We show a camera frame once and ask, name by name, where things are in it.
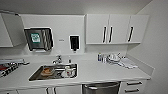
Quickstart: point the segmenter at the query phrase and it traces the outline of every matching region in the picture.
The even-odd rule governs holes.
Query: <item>white countertop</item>
[[[29,81],[33,73],[47,62],[22,65],[6,77],[0,78],[0,91],[26,88],[39,88],[51,86],[65,86],[75,84],[88,84],[97,82],[114,82],[150,79],[150,76],[139,68],[127,69],[118,65],[104,64],[95,60],[72,61],[77,64],[77,77],[65,79]]]

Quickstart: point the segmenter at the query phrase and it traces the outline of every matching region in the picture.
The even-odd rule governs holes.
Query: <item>sticker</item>
[[[40,36],[38,33],[31,33],[31,38],[33,43],[39,43],[40,42]]]

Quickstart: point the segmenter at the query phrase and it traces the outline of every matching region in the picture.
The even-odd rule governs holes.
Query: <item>white cabinet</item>
[[[82,94],[82,85],[49,87],[49,88],[32,88],[17,91],[19,94]]]
[[[140,43],[148,15],[86,15],[86,44]]]
[[[125,43],[130,15],[110,15],[107,34],[108,44]]]
[[[24,42],[26,39],[21,17],[0,13],[0,47],[13,47]]]
[[[118,94],[143,94],[147,80],[121,82]]]
[[[52,88],[36,88],[17,90],[19,94],[53,94]]]
[[[82,85],[53,88],[54,94],[82,94]]]
[[[132,15],[127,33],[128,43],[141,43],[148,22],[148,15]]]
[[[18,94],[16,90],[12,91],[0,91],[0,94]]]
[[[108,14],[87,14],[86,44],[106,44]]]

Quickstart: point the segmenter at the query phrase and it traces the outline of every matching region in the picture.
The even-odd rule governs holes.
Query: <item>black soap dispenser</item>
[[[79,49],[79,36],[70,36],[71,49],[76,53]]]

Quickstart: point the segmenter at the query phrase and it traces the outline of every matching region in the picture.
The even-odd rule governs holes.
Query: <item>paper towel dispenser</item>
[[[53,47],[52,33],[50,28],[24,29],[29,50],[44,49],[46,51]]]

